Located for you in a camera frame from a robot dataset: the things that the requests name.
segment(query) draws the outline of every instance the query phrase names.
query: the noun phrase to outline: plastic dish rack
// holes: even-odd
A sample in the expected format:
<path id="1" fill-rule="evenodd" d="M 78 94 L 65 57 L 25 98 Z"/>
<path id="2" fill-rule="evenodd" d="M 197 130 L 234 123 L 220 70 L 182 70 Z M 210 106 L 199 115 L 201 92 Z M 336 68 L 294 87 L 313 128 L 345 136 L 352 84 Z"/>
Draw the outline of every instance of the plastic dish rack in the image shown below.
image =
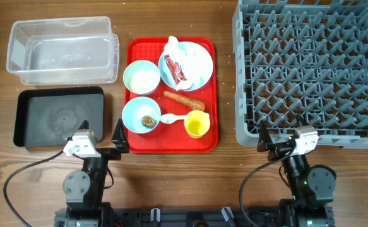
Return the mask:
<path id="1" fill-rule="evenodd" d="M 301 114 L 318 144 L 368 149 L 368 0 L 287 3 L 233 15 L 237 141 L 257 146 L 261 120 L 284 141 Z"/>

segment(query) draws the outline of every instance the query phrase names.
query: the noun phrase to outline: white plastic spoon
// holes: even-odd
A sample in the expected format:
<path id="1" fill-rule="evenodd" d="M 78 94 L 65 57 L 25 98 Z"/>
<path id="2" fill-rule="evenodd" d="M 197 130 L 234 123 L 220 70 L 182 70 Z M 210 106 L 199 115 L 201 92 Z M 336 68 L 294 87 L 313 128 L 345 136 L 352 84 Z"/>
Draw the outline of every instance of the white plastic spoon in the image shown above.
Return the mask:
<path id="1" fill-rule="evenodd" d="M 164 124 L 172 124 L 177 120 L 185 120 L 185 118 L 186 115 L 176 116 L 175 114 L 167 113 L 161 116 L 160 121 L 163 122 Z"/>

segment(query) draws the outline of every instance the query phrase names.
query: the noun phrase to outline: light blue bowl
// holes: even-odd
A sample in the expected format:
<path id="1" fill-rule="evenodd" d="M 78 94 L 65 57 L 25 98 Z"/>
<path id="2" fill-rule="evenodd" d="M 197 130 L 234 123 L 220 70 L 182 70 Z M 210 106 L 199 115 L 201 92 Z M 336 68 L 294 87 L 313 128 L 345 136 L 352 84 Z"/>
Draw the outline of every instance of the light blue bowl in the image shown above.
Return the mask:
<path id="1" fill-rule="evenodd" d="M 150 116 L 156 121 L 154 128 L 143 126 L 141 119 Z M 137 97 L 128 101 L 122 110 L 123 124 L 129 131 L 144 134 L 155 129 L 160 122 L 161 110 L 157 102 L 148 97 Z"/>

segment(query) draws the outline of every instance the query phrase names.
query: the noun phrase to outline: wood grain surface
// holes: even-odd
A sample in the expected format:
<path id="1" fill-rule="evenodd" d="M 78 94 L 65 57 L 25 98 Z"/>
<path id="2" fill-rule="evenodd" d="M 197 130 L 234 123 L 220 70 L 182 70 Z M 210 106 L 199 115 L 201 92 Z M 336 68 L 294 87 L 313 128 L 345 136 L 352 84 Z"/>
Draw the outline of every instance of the wood grain surface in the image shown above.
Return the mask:
<path id="1" fill-rule="evenodd" d="M 266 163 L 266 154 L 240 146 L 235 140 L 235 60 L 232 53 L 232 15 L 237 1 L 0 1 L 0 226 L 22 226 L 3 198 L 3 183 L 16 169 L 52 156 L 62 149 L 17 148 L 13 144 L 16 102 L 23 90 L 50 88 L 24 86 L 6 71 L 6 53 L 11 26 L 18 20 L 108 16 L 119 36 L 121 60 L 114 84 L 106 92 L 105 139 L 109 142 L 124 98 L 122 73 L 128 43 L 136 37 L 202 36 L 217 50 L 220 141 L 206 154 L 125 154 L 111 161 L 115 185 L 105 191 L 104 201 L 114 208 L 239 207 L 238 192 L 244 177 Z M 311 165 L 324 164 L 338 174 L 336 179 L 336 226 L 368 226 L 368 150 L 321 146 L 308 156 Z M 248 206 L 273 206 L 291 196 L 278 176 L 278 165 L 250 179 L 244 191 Z M 81 168 L 76 158 L 60 156 L 17 175 L 8 187 L 15 208 L 32 226 L 52 226 L 54 212 L 66 208 L 62 191 L 64 177 Z"/>

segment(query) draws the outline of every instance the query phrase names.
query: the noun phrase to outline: white bowl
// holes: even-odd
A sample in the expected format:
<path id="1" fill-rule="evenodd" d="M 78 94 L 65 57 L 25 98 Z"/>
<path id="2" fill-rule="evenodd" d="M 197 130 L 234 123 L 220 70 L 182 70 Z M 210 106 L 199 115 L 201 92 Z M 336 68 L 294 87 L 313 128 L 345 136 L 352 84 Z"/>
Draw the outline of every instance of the white bowl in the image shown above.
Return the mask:
<path id="1" fill-rule="evenodd" d="M 132 90 L 130 83 L 133 76 L 140 78 L 135 80 L 136 83 L 141 83 L 141 86 L 136 86 L 135 90 Z M 123 83 L 129 91 L 137 95 L 149 95 L 156 90 L 160 83 L 160 70 L 150 61 L 138 60 L 132 62 L 123 72 Z"/>

